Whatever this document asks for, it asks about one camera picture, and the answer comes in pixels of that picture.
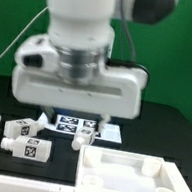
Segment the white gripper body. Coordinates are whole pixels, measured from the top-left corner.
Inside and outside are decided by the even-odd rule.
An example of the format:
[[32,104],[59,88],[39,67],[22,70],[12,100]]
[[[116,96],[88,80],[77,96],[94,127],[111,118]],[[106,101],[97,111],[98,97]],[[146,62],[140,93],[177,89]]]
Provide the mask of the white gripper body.
[[12,93],[20,102],[127,119],[140,113],[147,73],[108,66],[102,51],[55,47],[41,34],[21,44],[14,58]]

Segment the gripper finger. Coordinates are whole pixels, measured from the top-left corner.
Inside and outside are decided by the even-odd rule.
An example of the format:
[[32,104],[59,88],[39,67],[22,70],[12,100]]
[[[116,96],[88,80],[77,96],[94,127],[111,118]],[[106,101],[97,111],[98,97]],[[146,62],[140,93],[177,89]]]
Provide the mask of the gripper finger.
[[109,116],[109,114],[101,115],[101,120],[99,123],[97,123],[97,129],[96,129],[97,133],[100,133],[104,130],[105,124],[110,122],[110,119],[111,119],[111,117]]
[[57,113],[53,109],[53,107],[50,106],[42,106],[41,107],[42,112],[46,115],[47,121],[49,124],[56,124],[57,120]]

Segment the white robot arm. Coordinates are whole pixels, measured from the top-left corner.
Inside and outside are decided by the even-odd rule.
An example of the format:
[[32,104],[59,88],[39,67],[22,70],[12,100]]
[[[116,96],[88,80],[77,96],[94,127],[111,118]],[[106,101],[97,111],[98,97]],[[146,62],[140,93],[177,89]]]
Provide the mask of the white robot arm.
[[113,19],[155,24],[179,0],[47,0],[46,34],[29,37],[15,54],[13,95],[50,114],[53,108],[135,119],[149,79],[135,61],[111,65]]

